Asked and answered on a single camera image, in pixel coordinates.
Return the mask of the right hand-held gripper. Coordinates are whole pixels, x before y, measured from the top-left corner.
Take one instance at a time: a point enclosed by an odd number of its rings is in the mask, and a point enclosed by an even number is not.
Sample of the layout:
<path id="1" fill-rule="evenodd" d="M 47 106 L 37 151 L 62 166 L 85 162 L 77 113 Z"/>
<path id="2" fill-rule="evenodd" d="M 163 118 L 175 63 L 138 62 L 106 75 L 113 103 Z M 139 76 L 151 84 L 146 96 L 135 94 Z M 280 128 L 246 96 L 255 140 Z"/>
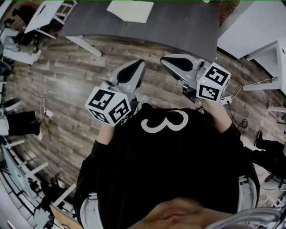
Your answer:
<path id="1" fill-rule="evenodd" d="M 193 103 L 204 99 L 230 103 L 224 97 L 231 73 L 218 64 L 187 54 L 171 54 L 160 58 L 161 66 L 182 85 L 182 93 Z"/>

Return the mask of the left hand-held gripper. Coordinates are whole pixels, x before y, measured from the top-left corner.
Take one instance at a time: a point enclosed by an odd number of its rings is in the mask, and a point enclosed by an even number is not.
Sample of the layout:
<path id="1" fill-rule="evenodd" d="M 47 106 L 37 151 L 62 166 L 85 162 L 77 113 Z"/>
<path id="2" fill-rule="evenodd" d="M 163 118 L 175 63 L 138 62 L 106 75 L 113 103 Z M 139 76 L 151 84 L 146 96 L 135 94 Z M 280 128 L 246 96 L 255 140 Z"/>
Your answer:
<path id="1" fill-rule="evenodd" d="M 144 60 L 133 60 L 116 68 L 107 81 L 96 86 L 85 103 L 93 118 L 114 127 L 133 114 L 139 103 L 135 93 L 145 71 Z"/>

